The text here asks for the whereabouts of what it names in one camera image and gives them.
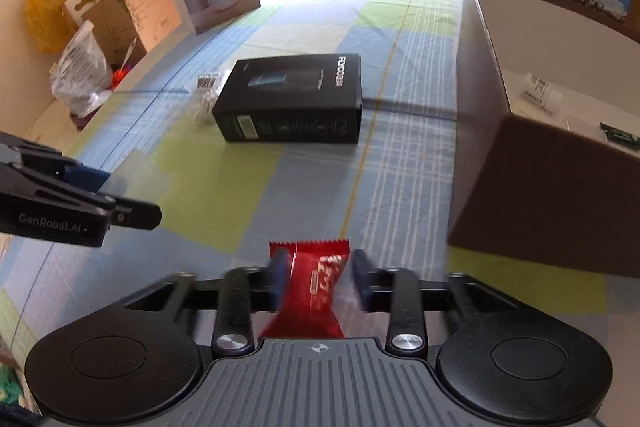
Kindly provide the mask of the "red candy wrapper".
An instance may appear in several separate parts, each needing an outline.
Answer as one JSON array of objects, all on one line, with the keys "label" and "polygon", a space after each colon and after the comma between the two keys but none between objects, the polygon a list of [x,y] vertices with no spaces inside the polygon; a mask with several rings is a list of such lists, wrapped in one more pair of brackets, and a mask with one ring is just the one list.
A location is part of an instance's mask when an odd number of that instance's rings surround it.
[{"label": "red candy wrapper", "polygon": [[349,258],[349,240],[269,243],[271,259],[281,251],[288,255],[288,283],[278,313],[260,337],[343,338],[332,301],[335,285]]}]

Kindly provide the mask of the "cotton swab plastic bag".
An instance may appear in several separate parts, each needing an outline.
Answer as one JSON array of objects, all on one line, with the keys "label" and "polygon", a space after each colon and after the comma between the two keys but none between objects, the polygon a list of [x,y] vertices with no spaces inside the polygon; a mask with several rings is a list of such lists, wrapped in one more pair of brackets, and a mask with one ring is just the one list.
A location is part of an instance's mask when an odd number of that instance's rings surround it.
[{"label": "cotton swab plastic bag", "polygon": [[222,87],[220,74],[199,75],[193,102],[195,124],[208,124],[213,118],[213,110]]}]

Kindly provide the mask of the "black shaver box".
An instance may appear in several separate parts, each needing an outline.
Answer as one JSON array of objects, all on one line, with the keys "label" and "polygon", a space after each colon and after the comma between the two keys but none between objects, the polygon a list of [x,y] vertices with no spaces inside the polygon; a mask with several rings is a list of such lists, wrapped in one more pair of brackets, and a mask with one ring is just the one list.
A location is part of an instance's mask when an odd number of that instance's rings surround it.
[{"label": "black shaver box", "polygon": [[337,53],[239,60],[213,116],[228,142],[355,144],[361,58]]}]

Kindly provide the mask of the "white pill bottle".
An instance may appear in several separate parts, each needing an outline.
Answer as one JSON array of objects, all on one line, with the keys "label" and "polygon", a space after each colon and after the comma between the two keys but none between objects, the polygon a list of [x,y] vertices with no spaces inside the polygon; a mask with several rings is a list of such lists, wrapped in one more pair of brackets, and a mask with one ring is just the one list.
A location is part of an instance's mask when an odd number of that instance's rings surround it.
[{"label": "white pill bottle", "polygon": [[560,108],[563,95],[552,84],[528,72],[524,77],[523,98],[547,113],[555,114]]}]

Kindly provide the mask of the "red small object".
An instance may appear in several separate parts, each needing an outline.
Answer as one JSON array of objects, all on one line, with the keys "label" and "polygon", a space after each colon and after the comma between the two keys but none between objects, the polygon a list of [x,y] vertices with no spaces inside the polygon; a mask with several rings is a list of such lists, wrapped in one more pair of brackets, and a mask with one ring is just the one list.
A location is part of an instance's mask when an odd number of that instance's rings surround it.
[{"label": "red small object", "polygon": [[122,80],[124,80],[127,74],[128,74],[127,69],[116,69],[112,75],[111,89],[115,90],[120,85]]}]

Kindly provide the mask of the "plaid tablecloth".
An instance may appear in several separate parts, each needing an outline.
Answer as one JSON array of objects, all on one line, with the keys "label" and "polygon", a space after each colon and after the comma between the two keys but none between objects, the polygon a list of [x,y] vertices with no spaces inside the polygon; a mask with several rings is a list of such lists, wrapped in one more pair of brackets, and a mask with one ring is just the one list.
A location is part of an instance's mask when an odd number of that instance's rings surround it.
[{"label": "plaid tablecloth", "polygon": [[[32,345],[166,274],[257,265],[269,241],[346,237],[382,265],[427,279],[469,272],[598,338],[627,364],[639,346],[639,284],[446,245],[456,144],[462,0],[262,0],[205,34],[177,30],[77,131],[53,104],[29,139],[85,164],[128,167],[126,194],[160,205],[151,231],[114,228],[99,248],[8,239],[1,336]],[[357,53],[359,141],[231,144],[194,118],[195,80],[241,58]]]}]

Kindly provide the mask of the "clear plastic bag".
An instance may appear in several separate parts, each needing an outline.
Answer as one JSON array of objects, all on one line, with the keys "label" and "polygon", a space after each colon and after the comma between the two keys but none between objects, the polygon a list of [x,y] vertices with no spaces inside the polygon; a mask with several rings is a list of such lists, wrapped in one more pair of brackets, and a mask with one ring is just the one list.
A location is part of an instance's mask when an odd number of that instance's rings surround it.
[{"label": "clear plastic bag", "polygon": [[50,72],[52,95],[75,117],[86,117],[110,96],[112,69],[85,20]]}]

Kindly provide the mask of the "yellow plastic bag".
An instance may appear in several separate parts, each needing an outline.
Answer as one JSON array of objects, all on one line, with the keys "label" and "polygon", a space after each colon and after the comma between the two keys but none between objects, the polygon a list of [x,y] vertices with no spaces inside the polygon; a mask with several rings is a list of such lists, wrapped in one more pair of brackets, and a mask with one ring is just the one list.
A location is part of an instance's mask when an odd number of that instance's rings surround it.
[{"label": "yellow plastic bag", "polygon": [[62,52],[77,25],[67,13],[67,0],[26,0],[24,17],[27,32],[38,52]]}]

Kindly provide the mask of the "brown cardboard storage box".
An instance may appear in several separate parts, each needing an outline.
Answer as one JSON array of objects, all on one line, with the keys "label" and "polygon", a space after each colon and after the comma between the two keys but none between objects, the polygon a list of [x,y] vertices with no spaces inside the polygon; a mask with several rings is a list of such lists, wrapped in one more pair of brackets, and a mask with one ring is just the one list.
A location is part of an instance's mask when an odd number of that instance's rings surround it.
[{"label": "brown cardboard storage box", "polygon": [[480,0],[462,0],[452,246],[638,277],[639,161],[515,115]]}]

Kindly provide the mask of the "brown cardboard hanger box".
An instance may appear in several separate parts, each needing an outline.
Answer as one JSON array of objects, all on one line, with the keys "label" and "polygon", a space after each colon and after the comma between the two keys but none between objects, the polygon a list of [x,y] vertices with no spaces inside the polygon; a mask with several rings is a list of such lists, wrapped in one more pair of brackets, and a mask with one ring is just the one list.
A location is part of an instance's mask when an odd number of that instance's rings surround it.
[{"label": "brown cardboard hanger box", "polygon": [[146,51],[134,27],[124,0],[66,0],[67,14],[77,26],[87,20],[93,23],[93,35],[107,63],[137,65]]}]

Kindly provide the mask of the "pink paper envelope box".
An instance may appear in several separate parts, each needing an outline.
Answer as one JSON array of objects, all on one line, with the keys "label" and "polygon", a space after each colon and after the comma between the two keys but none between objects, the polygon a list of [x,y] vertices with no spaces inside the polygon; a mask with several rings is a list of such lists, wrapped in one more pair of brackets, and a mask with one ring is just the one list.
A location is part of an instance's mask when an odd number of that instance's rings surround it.
[{"label": "pink paper envelope box", "polygon": [[172,0],[124,0],[146,52],[150,52],[180,24]]}]

